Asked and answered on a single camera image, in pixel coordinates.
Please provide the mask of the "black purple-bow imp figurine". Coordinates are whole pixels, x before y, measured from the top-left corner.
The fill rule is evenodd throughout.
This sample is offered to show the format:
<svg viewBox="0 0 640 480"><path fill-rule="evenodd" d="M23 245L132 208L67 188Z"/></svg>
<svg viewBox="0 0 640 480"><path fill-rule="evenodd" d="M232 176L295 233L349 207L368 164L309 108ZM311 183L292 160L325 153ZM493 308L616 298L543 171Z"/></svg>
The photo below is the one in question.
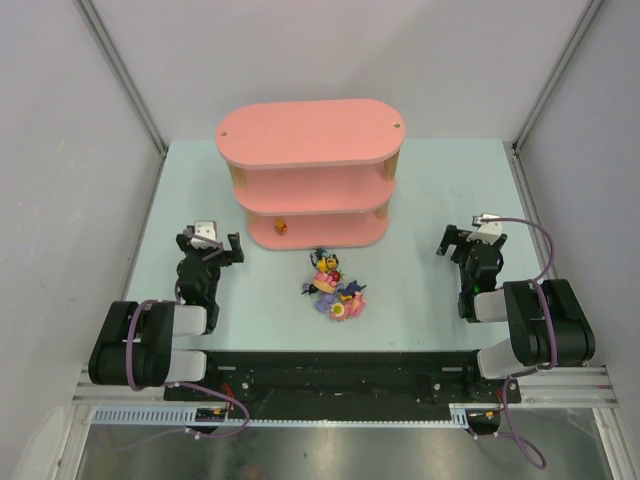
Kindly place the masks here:
<svg viewBox="0 0 640 480"><path fill-rule="evenodd" d="M319 291L319 288L314 282L303 283L301 287L301 294L313 295Z"/></svg>

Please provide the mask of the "pink bear strawberry figurine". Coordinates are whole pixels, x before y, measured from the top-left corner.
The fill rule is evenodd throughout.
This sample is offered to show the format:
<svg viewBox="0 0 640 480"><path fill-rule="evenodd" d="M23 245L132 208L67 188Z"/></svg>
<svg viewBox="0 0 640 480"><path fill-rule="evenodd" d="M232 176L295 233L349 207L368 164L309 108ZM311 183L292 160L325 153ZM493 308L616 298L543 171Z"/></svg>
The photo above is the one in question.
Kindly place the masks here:
<svg viewBox="0 0 640 480"><path fill-rule="evenodd" d="M336 287L340 283L342 274L338 270L331 270L327 272L317 272L311 282L311 284L323 293L332 294L335 292Z"/></svg>

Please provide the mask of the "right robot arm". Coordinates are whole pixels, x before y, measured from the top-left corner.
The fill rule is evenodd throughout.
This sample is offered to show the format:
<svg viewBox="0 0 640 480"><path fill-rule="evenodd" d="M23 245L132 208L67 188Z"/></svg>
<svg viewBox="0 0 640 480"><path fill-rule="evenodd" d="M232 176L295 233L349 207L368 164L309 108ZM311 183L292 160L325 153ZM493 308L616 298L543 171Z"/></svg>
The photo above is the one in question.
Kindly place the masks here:
<svg viewBox="0 0 640 480"><path fill-rule="evenodd" d="M479 374L496 380L591 360L595 334L567 280L533 278L497 284L507 240L504 220L476 217L474 230L448 225L436 250L438 256L453 250L450 260L460 277L459 317L508 327L506 340L475 353Z"/></svg>

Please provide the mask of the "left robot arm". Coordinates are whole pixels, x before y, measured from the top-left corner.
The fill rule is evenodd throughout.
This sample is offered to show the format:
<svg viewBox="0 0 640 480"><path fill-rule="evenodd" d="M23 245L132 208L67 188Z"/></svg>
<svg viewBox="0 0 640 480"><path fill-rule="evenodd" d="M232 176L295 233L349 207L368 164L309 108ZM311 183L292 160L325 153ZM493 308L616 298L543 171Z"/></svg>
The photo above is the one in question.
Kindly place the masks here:
<svg viewBox="0 0 640 480"><path fill-rule="evenodd" d="M180 351L174 340L214 331L221 270L244 261L239 233L229 234L226 242L216 234L216 224L204 222L176 235L183 258L176 267L172 300L111 304L88 363L93 384L139 391L205 377L207 355Z"/></svg>

